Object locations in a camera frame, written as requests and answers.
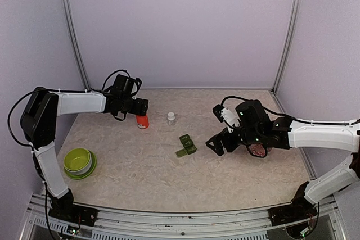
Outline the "red pill bottle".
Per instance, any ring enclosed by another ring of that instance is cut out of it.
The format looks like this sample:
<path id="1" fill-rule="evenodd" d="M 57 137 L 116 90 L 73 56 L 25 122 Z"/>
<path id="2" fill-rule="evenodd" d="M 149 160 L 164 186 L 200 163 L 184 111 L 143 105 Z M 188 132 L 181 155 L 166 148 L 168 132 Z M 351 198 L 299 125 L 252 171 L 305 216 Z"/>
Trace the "red pill bottle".
<path id="1" fill-rule="evenodd" d="M 149 127 L 149 118 L 148 115 L 136 115 L 137 125 L 140 129 L 147 129 Z"/>

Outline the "green weekly pill organizer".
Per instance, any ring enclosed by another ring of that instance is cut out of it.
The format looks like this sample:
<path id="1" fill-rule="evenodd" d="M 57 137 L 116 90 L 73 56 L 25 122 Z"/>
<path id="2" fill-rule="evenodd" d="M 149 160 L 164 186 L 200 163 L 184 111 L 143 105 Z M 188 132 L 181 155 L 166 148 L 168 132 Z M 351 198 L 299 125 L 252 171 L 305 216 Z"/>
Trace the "green weekly pill organizer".
<path id="1" fill-rule="evenodd" d="M 179 140 L 183 148 L 175 153 L 178 158 L 181 158 L 186 155 L 191 155 L 197 151 L 197 148 L 194 145 L 193 140 L 188 134 L 180 136 Z"/>

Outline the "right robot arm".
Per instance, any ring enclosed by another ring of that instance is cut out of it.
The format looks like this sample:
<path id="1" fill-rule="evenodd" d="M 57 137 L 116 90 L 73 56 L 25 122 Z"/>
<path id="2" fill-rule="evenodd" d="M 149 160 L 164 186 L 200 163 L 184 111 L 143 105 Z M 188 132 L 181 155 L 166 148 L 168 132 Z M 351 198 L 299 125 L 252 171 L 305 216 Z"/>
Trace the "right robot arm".
<path id="1" fill-rule="evenodd" d="M 206 141 L 218 156 L 245 146 L 253 157 L 265 158 L 271 148 L 330 148 L 348 151 L 349 156 L 321 177 L 303 183 L 291 204 L 288 215 L 299 220 L 323 198 L 359 181 L 359 120 L 319 122 L 297 119 L 272 111 L 257 99 L 243 99 L 233 114 L 224 104 L 216 105 L 213 114 L 226 127 Z"/>

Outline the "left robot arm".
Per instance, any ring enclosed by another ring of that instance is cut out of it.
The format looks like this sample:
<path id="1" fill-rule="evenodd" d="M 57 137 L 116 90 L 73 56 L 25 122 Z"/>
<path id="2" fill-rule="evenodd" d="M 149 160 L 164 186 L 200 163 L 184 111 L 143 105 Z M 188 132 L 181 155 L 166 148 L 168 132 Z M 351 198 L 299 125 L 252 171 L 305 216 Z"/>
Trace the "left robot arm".
<path id="1" fill-rule="evenodd" d="M 32 151 L 38 173 L 43 179 L 51 207 L 66 220 L 73 220 L 79 209 L 65 183 L 56 158 L 56 121 L 61 115 L 104 113 L 116 120 L 118 114 L 145 116 L 149 107 L 146 99 L 138 98 L 140 78 L 117 75 L 108 88 L 92 90 L 53 90 L 43 87 L 32 91 L 20 118 L 20 126 Z"/>

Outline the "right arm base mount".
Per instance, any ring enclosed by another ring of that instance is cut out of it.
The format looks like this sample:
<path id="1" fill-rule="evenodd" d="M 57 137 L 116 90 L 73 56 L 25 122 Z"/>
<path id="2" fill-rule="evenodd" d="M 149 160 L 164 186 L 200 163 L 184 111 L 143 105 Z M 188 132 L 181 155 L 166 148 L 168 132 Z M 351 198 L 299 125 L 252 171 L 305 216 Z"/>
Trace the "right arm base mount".
<path id="1" fill-rule="evenodd" d="M 308 207 L 290 204 L 272 207 L 268 210 L 268 213 L 272 226 L 278 226 L 316 216 L 317 209 L 313 205 Z"/>

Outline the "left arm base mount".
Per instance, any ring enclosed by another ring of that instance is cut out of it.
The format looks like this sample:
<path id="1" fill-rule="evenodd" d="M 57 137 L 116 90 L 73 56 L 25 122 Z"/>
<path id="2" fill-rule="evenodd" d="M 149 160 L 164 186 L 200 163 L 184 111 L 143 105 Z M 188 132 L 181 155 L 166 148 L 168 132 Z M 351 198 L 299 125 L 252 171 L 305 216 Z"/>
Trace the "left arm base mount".
<path id="1" fill-rule="evenodd" d="M 71 204 L 64 207 L 52 206 L 48 214 L 50 217 L 62 221 L 94 227 L 98 210 L 92 207 Z"/>

